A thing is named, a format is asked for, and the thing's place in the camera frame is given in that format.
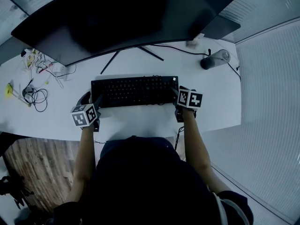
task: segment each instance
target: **yellow object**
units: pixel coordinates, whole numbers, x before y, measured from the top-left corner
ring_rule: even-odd
[[[11,95],[13,95],[13,87],[10,85],[10,83],[6,85],[4,93],[5,98],[9,98]]]

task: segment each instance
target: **monitor stand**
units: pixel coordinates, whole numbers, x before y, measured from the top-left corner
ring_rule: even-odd
[[[156,57],[156,58],[158,58],[159,60],[162,60],[162,61],[163,61],[163,59],[162,59],[161,57],[158,57],[157,55],[155,55],[154,53],[150,52],[150,51],[147,50],[146,48],[144,48],[144,47],[137,47],[137,48],[139,48],[139,49],[143,50],[144,52],[146,52],[146,53],[152,55],[153,57]],[[106,66],[104,67],[104,69],[101,71],[100,74],[103,74],[103,72],[105,71],[105,69],[106,69],[106,68],[108,67],[108,65],[112,62],[112,60],[114,60],[114,58],[119,54],[119,52],[120,52],[120,51],[117,51],[117,52],[112,56],[112,58],[108,61],[108,63],[106,64]]]

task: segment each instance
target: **sleeve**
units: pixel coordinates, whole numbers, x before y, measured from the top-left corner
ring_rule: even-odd
[[[67,202],[54,209],[53,225],[78,225],[80,222],[79,203]]]
[[[214,194],[222,225],[253,225],[253,213],[246,197],[233,191]]]

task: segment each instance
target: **wooden floor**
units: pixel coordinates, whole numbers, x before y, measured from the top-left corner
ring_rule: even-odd
[[[173,146],[176,137],[167,138]],[[31,205],[53,213],[68,195],[73,182],[73,166],[79,142],[26,138],[16,141],[5,156],[13,169],[25,178],[25,187],[34,192],[28,197]],[[185,159],[183,136],[177,152]]]

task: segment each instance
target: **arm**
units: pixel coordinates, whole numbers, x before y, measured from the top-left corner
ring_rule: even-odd
[[[78,202],[95,170],[94,125],[84,127],[74,164],[73,185],[67,196],[67,202]]]
[[[230,191],[214,173],[210,165],[210,156],[200,136],[196,119],[192,111],[183,109],[184,143],[187,163],[189,163],[202,180],[208,185],[210,191],[220,193]]]

